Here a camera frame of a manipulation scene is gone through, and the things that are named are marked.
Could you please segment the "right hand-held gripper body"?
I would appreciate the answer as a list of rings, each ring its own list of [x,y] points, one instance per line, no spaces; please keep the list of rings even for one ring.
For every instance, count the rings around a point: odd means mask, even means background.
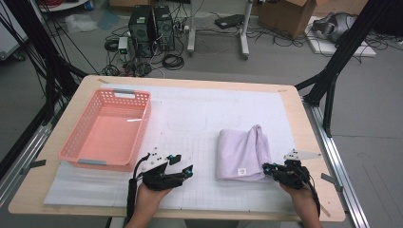
[[[310,172],[301,162],[320,157],[320,153],[293,149],[283,156],[283,164],[273,163],[272,177],[275,181],[294,189],[312,188]]]

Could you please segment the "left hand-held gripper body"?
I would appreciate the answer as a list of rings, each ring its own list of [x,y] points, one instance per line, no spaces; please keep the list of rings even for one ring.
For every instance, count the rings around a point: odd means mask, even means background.
[[[142,182],[150,190],[162,191],[182,186],[186,180],[183,173],[166,174],[169,164],[168,156],[151,152],[145,156],[145,164],[141,168]]]

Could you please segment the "purple printed towel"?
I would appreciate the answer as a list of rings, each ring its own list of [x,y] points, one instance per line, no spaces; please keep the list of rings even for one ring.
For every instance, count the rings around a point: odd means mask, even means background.
[[[270,163],[267,137],[256,124],[248,131],[223,129],[217,148],[216,177],[218,181],[263,181],[262,165]]]

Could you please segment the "person's left hand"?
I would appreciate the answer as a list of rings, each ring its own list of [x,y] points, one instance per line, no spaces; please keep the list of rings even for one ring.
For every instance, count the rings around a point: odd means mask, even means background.
[[[170,193],[170,189],[162,191],[150,190],[143,183],[138,188],[135,212],[133,218],[136,221],[146,223],[151,220],[159,209],[163,198]]]

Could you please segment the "person's right hand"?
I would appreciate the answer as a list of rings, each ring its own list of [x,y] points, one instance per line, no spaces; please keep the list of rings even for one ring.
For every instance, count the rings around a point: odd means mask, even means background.
[[[301,218],[317,217],[317,206],[310,190],[294,189],[283,184],[280,187],[290,195],[293,207]]]

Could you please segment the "pink plastic basket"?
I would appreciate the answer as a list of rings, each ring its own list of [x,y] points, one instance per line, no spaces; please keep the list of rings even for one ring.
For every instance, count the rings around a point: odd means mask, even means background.
[[[59,151],[76,167],[131,172],[151,114],[148,91],[99,88]]]

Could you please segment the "black computer tower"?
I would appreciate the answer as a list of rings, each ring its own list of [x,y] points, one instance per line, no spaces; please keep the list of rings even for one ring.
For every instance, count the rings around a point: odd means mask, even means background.
[[[154,8],[156,31],[160,43],[160,49],[164,51],[175,48],[173,20],[168,6],[156,6]]]
[[[152,42],[156,38],[152,8],[149,5],[134,6],[128,27],[136,55],[150,58]]]

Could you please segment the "white-legged desk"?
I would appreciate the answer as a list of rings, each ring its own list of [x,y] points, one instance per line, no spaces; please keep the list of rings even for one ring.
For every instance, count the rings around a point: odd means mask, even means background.
[[[253,7],[253,0],[247,0],[247,4],[245,7],[244,13],[244,20],[242,23],[242,27],[239,31],[240,37],[240,46],[241,46],[241,55],[245,60],[249,58],[249,46],[247,41],[247,29],[249,24],[249,19],[251,15]],[[188,40],[187,40],[187,53],[189,56],[192,56],[195,51],[195,44],[196,44],[196,26],[195,26],[195,16],[196,16],[196,9],[193,5],[193,2],[189,4],[190,13],[189,13],[189,31],[188,31]]]

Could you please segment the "black flat device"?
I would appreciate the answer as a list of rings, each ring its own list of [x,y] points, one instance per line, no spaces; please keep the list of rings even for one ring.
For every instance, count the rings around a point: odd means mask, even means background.
[[[226,17],[222,17],[215,20],[215,25],[220,29],[229,29],[232,27],[239,26],[244,20],[242,14],[234,14]]]

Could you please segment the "large open cardboard box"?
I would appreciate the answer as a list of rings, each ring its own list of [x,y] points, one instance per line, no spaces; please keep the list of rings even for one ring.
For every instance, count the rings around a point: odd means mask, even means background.
[[[266,0],[260,6],[259,25],[296,39],[304,33],[317,0]]]

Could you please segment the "grey moulded shell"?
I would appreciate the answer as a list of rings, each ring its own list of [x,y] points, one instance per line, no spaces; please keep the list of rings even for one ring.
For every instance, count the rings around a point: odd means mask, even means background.
[[[346,12],[330,12],[313,22],[312,31],[319,31],[332,43],[336,43],[354,24],[353,15]]]

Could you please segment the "clear plastic bag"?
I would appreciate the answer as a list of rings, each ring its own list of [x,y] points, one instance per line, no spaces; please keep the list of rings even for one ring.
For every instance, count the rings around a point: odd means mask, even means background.
[[[86,14],[72,14],[65,18],[69,33],[88,32],[97,28],[96,22]]]

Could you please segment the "white round table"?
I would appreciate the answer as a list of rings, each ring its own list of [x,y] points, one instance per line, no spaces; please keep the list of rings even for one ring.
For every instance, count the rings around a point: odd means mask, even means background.
[[[85,10],[93,10],[92,0],[38,0],[38,7],[41,12],[70,10],[77,7],[83,7]]]

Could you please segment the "grey metal bracket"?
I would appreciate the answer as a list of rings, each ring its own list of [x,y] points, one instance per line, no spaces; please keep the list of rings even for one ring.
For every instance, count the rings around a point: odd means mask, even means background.
[[[20,174],[21,175],[26,175],[30,169],[32,168],[36,168],[36,167],[40,167],[40,166],[44,166],[46,165],[47,160],[40,160],[40,161],[32,161],[28,164],[27,167],[24,167],[20,170]]]
[[[341,185],[338,183],[337,179],[335,179],[334,177],[331,177],[330,175],[327,175],[327,174],[325,174],[325,173],[321,173],[320,177],[321,177],[323,180],[328,181],[329,183],[331,183],[331,184],[335,187],[335,190],[336,190],[337,192],[342,192],[342,191],[343,191],[343,186],[341,186]]]

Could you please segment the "black metal frame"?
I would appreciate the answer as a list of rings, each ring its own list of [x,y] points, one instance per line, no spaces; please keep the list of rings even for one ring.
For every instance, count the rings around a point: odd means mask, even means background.
[[[340,42],[335,54],[317,75],[295,85],[297,90],[312,86],[310,92],[303,96],[303,101],[310,106],[319,107],[323,97],[326,97],[322,128],[327,137],[332,138],[331,122],[333,103],[336,91],[336,81],[361,43],[374,26],[393,8],[399,0],[368,0],[363,10],[357,16],[353,26]]]
[[[2,0],[0,1],[0,6],[2,4],[8,7],[10,13],[41,57],[38,60],[11,23],[0,16],[0,23],[5,26],[10,35],[23,48],[37,74],[46,81],[44,91],[46,102],[43,106],[43,113],[44,121],[48,123],[55,116],[54,108],[56,103],[61,98],[71,99],[77,90],[79,83],[74,79],[74,75],[79,79],[84,79],[87,73],[70,64],[62,57],[50,40],[29,0]]]

